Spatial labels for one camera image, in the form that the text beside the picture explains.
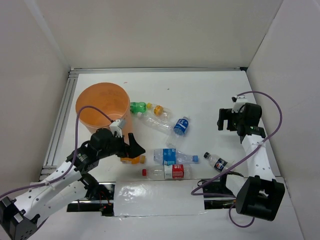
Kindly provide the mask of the white taped cover plate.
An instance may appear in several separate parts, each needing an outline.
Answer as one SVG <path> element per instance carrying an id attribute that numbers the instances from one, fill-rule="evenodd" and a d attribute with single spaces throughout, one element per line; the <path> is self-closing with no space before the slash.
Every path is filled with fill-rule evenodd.
<path id="1" fill-rule="evenodd" d="M 114 189 L 114 215 L 149 217 L 205 214 L 204 198 L 191 195 L 196 186 L 196 180 L 117 182 Z"/>

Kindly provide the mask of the blue label blue cap bottle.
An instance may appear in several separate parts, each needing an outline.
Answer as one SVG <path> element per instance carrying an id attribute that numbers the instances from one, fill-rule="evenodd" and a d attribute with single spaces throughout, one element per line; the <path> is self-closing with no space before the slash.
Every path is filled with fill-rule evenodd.
<path id="1" fill-rule="evenodd" d="M 184 154 L 175 148 L 160 148 L 153 152 L 153 160 L 160 165 L 176 165 L 176 164 L 198 164 L 199 157 L 197 155 Z"/>

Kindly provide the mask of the orange plastic bin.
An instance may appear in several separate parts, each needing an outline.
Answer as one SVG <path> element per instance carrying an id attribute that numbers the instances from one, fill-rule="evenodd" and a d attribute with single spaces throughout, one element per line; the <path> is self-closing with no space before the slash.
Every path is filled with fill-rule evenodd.
<path id="1" fill-rule="evenodd" d="M 124 119 L 125 126 L 122 132 L 127 135 L 133 132 L 130 103 L 130 98 L 122 87 L 110 82 L 101 82 L 86 88 L 79 95 L 75 103 L 75 111 L 78 113 L 84 106 L 93 106 L 108 116 L 106 118 L 92 108 L 81 111 L 79 121 L 92 134 L 99 128 L 108 128 L 111 120 Z"/>

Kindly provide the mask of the small orange bottle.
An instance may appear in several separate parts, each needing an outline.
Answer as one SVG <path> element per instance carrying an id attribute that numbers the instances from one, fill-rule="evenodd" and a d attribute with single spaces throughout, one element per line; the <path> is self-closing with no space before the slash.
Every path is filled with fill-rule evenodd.
<path id="1" fill-rule="evenodd" d="M 123 164 L 131 164 L 131 165 L 137 165 L 137 164 L 144 164 L 146 162 L 146 156 L 145 155 L 140 155 L 135 158 L 121 158 L 120 161 Z"/>

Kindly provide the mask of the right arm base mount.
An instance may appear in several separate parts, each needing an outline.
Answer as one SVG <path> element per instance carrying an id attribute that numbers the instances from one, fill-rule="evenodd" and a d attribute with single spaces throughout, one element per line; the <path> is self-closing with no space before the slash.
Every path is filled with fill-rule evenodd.
<path id="1" fill-rule="evenodd" d="M 204 209 L 220 210 L 228 209 L 234 203 L 236 197 L 226 187 L 226 179 L 218 178 L 201 190 L 204 193 Z"/>

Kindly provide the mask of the green plastic bottle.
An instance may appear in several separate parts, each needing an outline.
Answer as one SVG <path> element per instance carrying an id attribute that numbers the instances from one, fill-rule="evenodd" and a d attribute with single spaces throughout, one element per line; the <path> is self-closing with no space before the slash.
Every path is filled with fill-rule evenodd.
<path id="1" fill-rule="evenodd" d="M 131 102 L 130 112 L 132 114 L 145 113 L 147 111 L 147 104 L 145 102 Z"/>

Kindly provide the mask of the clear white cap bottle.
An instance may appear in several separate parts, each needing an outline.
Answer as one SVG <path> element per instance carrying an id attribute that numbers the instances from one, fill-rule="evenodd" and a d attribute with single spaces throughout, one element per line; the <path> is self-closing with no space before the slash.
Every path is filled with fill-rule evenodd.
<path id="1" fill-rule="evenodd" d="M 163 120 L 147 112 L 138 112 L 136 116 L 149 128 L 162 132 L 166 135 L 170 135 L 172 132 L 173 124 L 167 120 Z"/>

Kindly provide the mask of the aluminium frame rail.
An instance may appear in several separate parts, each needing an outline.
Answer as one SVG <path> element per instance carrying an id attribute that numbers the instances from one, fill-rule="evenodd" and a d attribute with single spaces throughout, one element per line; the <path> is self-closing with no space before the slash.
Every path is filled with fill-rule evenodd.
<path id="1" fill-rule="evenodd" d="M 136 67 L 136 68 L 73 68 L 68 73 L 66 86 L 64 89 L 61 104 L 58 110 L 57 118 L 48 145 L 44 163 L 40 172 L 39 180 L 44 180 L 56 169 L 54 161 L 57 152 L 61 146 L 63 136 L 65 134 L 68 116 L 76 90 L 78 77 L 80 74 L 105 74 L 105 73 L 145 73 L 145 72 L 222 72 L 222 71 L 244 71 L 247 67 L 235 68 L 217 68 L 209 66 L 200 67 Z"/>

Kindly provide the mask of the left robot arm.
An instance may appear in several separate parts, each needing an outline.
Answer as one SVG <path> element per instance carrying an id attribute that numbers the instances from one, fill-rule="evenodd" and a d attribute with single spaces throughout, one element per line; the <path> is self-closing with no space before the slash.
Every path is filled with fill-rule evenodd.
<path id="1" fill-rule="evenodd" d="M 136 158 L 144 154 L 132 133 L 129 142 L 106 128 L 98 129 L 42 182 L 27 187 L 14 199 L 0 201 L 0 225 L 12 240 L 27 240 L 56 211 L 81 199 L 92 200 L 104 191 L 89 173 L 103 158 Z"/>

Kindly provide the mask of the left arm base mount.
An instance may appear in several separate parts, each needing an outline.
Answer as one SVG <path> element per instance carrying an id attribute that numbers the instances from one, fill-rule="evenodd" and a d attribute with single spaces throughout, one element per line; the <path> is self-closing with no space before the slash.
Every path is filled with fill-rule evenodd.
<path id="1" fill-rule="evenodd" d="M 115 182 L 100 182 L 99 189 L 91 198 L 82 198 L 67 205 L 67 213 L 99 213 L 104 217 L 114 216 Z"/>

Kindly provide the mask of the red label red cap bottle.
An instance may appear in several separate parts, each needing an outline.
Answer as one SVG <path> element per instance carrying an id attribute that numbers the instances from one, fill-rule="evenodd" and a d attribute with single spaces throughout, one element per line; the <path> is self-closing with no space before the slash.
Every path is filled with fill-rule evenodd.
<path id="1" fill-rule="evenodd" d="M 189 164 L 157 165 L 142 170 L 142 176 L 152 181 L 188 180 L 193 176 Z"/>

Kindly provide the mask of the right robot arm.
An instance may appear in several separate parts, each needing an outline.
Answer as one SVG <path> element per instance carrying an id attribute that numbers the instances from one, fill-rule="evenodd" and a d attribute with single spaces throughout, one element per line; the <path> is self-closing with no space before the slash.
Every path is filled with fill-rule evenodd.
<path id="1" fill-rule="evenodd" d="M 217 120 L 219 131 L 227 121 L 227 130 L 236 131 L 240 143 L 250 156 L 247 160 L 248 178 L 242 186 L 236 186 L 230 178 L 219 182 L 223 196 L 236 195 L 235 209 L 238 214 L 273 221 L 285 194 L 283 183 L 277 182 L 272 172 L 263 140 L 265 130 L 259 127 L 261 106 L 253 103 L 235 103 L 234 108 L 221 108 Z"/>

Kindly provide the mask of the pepsi bottle black cap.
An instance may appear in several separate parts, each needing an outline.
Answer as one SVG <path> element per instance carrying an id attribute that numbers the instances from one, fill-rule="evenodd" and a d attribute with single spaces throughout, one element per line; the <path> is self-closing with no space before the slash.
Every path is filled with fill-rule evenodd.
<path id="1" fill-rule="evenodd" d="M 228 170 L 232 165 L 233 162 L 226 161 L 225 159 L 221 158 L 216 154 L 211 154 L 206 152 L 203 157 L 208 161 L 209 165 L 213 167 L 216 171 L 222 173 Z"/>

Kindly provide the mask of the yellow cap orange label bottle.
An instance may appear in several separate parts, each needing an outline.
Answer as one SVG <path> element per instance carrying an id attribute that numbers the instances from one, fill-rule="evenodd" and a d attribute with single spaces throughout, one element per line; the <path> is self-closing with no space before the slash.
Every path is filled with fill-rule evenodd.
<path id="1" fill-rule="evenodd" d="M 173 116 L 172 112 L 168 108 L 163 107 L 162 105 L 159 105 L 159 104 L 148 102 L 146 104 L 146 109 L 156 117 L 163 120 L 169 120 Z"/>

